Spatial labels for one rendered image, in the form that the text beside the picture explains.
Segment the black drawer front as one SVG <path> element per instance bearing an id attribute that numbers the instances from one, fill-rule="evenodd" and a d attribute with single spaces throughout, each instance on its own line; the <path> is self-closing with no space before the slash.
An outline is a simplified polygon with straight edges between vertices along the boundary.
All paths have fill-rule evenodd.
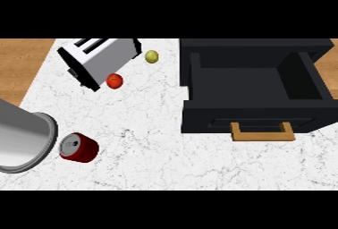
<path id="1" fill-rule="evenodd" d="M 230 133 L 230 123 L 239 123 L 243 132 L 276 132 L 282 122 L 292 125 L 295 133 L 308 133 L 336 123 L 338 101 L 183 102 L 181 133 Z"/>

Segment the red soda can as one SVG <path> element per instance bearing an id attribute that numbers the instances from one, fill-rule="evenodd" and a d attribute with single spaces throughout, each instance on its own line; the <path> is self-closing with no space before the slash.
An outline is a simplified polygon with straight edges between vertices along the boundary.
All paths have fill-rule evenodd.
<path id="1" fill-rule="evenodd" d="M 69 134 L 59 143 L 59 155 L 66 160 L 88 163 L 94 160 L 97 152 L 97 142 L 78 132 Z"/>

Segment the black drawer cabinet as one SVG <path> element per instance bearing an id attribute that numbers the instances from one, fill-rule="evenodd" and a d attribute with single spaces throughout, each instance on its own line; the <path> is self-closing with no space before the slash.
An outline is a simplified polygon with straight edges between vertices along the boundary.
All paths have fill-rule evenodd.
<path id="1" fill-rule="evenodd" d="M 189 84 L 190 54 L 205 68 L 273 68 L 291 53 L 305 52 L 314 63 L 332 47 L 328 38 L 181 38 L 180 84 Z"/>

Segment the red tomato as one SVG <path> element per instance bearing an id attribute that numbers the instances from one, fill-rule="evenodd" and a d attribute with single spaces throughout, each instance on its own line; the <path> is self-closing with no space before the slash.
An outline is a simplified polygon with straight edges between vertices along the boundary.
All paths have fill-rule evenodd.
<path id="1" fill-rule="evenodd" d="M 122 77 L 118 74 L 111 73 L 106 77 L 106 85 L 109 88 L 118 89 L 122 85 Z"/>

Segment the yellow-green lemon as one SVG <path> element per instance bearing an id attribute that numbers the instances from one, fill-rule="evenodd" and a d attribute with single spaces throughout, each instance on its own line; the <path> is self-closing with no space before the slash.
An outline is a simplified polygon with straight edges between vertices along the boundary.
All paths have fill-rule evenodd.
<path id="1" fill-rule="evenodd" d="M 153 64 L 158 61 L 158 52 L 155 50 L 149 50 L 144 53 L 144 60 L 150 64 Z"/>

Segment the silver and black toaster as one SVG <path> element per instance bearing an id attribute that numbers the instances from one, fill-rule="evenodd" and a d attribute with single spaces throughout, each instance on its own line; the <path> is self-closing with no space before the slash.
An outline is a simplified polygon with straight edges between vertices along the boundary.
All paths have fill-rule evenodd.
<path id="1" fill-rule="evenodd" d="M 142 43 L 137 38 L 81 38 L 56 51 L 75 80 L 97 91 L 108 75 L 140 55 Z"/>

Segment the large grey metal cylinder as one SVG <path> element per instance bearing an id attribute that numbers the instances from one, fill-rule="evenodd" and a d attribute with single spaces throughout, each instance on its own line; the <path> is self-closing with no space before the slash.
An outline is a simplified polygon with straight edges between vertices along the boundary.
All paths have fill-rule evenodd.
<path id="1" fill-rule="evenodd" d="M 0 99 L 0 172 L 32 169 L 56 144 L 57 125 L 46 113 L 31 113 Z"/>

